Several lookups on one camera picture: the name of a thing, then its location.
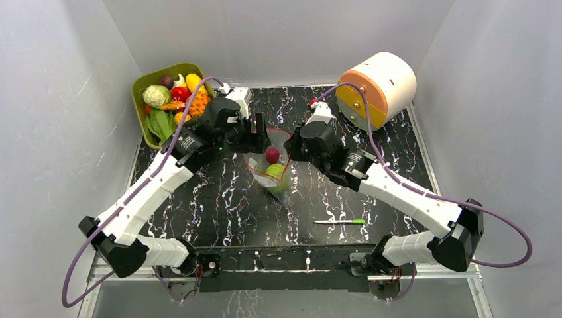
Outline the magenta round fruit toy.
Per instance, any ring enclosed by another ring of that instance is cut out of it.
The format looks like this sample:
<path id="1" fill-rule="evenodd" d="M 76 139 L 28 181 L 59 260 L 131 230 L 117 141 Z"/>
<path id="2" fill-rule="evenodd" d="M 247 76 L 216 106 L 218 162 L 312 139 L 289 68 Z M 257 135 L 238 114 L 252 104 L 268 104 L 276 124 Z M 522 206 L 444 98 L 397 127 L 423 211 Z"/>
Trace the magenta round fruit toy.
<path id="1" fill-rule="evenodd" d="M 280 159 L 280 152 L 277 148 L 270 147 L 266 150 L 264 156 L 265 156 L 265 160 L 269 164 L 276 164 Z"/>

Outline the clear zip bag orange zipper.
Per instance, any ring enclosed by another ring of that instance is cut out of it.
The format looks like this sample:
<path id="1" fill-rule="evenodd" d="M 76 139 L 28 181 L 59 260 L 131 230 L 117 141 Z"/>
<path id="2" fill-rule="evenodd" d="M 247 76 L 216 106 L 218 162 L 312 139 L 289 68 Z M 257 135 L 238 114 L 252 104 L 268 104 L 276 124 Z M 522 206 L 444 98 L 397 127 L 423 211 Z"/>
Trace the clear zip bag orange zipper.
<path id="1" fill-rule="evenodd" d="M 292 204 L 291 164 L 289 155 L 284 148 L 290 135 L 277 128 L 267 128 L 270 146 L 263 154 L 248 153 L 244 155 L 247 168 L 258 185 L 275 197 L 282 205 Z"/>

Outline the green cabbage toy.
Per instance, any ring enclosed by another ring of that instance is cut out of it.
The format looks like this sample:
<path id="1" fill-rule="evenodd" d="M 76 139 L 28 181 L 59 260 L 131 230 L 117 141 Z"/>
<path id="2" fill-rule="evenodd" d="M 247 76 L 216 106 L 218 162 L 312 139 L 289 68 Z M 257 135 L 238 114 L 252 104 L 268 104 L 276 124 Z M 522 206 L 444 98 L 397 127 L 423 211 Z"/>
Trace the green cabbage toy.
<path id="1" fill-rule="evenodd" d="M 266 174 L 272 178 L 274 178 L 275 185 L 269 187 L 269 192 L 273 194 L 283 193 L 288 189 L 288 184 L 286 178 L 284 177 L 285 172 L 285 165 L 276 163 L 271 164 L 266 169 Z"/>

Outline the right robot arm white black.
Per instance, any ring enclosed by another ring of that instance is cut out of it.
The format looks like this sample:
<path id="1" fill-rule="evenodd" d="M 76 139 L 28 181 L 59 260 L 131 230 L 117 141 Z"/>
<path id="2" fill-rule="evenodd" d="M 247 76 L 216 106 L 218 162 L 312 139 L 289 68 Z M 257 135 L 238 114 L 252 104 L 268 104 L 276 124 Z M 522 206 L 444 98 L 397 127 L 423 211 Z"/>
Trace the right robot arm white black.
<path id="1" fill-rule="evenodd" d="M 391 274 L 407 263 L 438 263 L 452 271 L 468 269 L 483 234 L 483 216 L 474 207 L 463 207 L 434 198 L 433 192 L 387 172 L 375 155 L 343 146 L 326 123 L 299 125 L 284 143 L 292 161 L 309 162 L 338 186 L 371 196 L 421 223 L 424 232 L 386 235 L 372 254 L 353 267 Z"/>

